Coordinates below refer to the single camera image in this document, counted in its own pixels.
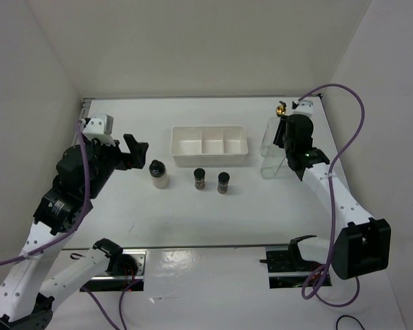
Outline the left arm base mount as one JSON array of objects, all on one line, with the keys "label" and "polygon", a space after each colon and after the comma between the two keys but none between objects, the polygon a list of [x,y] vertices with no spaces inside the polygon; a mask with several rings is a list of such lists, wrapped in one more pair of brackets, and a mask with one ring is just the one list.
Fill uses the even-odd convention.
[{"label": "left arm base mount", "polygon": [[146,250],[126,249],[123,257],[109,272],[103,271],[87,281],[81,291],[122,292],[130,284],[129,292],[141,292],[144,289]]}]

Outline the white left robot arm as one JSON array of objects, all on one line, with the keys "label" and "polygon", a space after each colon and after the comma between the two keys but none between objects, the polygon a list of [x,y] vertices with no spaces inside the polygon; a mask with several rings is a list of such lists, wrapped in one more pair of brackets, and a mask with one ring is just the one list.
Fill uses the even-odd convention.
[{"label": "white left robot arm", "polygon": [[132,281],[138,264],[109,239],[95,242],[61,273],[49,272],[115,170],[141,169],[149,148],[131,134],[128,152],[111,138],[84,137],[69,147],[56,165],[52,188],[43,196],[18,257],[0,285],[0,329],[45,329],[56,309],[94,276],[103,272]]}]

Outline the white powder jar black lid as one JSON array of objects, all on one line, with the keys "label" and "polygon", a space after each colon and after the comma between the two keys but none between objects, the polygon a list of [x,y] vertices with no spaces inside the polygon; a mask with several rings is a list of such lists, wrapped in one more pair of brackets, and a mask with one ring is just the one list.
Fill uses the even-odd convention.
[{"label": "white powder jar black lid", "polygon": [[149,165],[149,174],[156,188],[164,189],[169,184],[169,176],[163,162],[154,159]]}]

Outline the glass oil bottle gold spout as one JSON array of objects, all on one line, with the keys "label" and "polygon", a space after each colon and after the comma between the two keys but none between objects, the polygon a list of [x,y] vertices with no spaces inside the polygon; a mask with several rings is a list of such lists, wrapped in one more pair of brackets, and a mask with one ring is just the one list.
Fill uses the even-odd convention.
[{"label": "glass oil bottle gold spout", "polygon": [[286,103],[279,101],[279,105],[275,110],[275,115],[268,120],[260,146],[260,153],[262,157],[266,157],[268,155],[268,149],[276,139],[279,125],[282,121],[282,118],[286,115],[286,110]]}]

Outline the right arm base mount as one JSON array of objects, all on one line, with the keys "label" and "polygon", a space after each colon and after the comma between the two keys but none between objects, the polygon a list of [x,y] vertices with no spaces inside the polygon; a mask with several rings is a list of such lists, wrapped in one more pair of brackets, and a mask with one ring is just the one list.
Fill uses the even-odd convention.
[{"label": "right arm base mount", "polygon": [[301,288],[308,275],[321,266],[326,260],[325,255],[317,256],[317,260],[305,260],[302,256],[307,252],[300,243],[322,243],[316,235],[305,235],[291,239],[288,244],[273,245],[265,248],[265,257],[259,263],[265,265],[268,272],[270,289]]}]

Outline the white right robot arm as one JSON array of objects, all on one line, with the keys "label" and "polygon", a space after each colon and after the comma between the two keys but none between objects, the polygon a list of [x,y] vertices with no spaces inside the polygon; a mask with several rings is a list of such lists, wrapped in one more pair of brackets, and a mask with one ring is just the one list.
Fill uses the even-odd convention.
[{"label": "white right robot arm", "polygon": [[387,268],[391,227],[360,206],[340,179],[330,171],[330,160],[313,146],[313,122],[302,114],[284,115],[274,138],[284,150],[288,167],[318,197],[331,216],[332,241],[315,235],[292,239],[289,265],[305,269],[311,262],[327,263],[343,279]]}]

